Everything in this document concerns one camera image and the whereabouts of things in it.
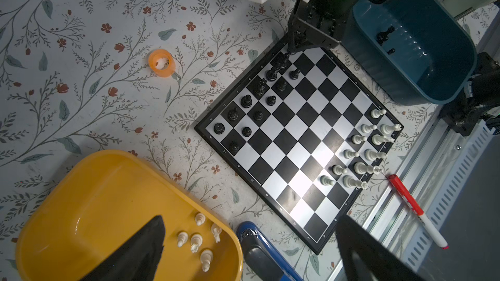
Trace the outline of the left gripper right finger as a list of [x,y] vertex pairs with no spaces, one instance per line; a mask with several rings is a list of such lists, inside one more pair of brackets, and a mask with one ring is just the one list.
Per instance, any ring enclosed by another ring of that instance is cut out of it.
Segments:
[[351,217],[339,218],[335,234],[348,280],[422,280]]

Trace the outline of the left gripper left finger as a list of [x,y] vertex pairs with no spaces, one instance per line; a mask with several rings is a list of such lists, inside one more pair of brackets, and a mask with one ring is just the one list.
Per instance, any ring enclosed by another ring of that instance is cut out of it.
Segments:
[[82,279],[154,280],[164,238],[164,221],[157,215]]

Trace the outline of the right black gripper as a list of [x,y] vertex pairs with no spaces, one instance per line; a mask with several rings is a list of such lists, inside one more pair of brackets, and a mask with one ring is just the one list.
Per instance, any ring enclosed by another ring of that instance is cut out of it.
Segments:
[[336,48],[342,42],[350,12],[358,1],[298,1],[289,19],[288,52]]

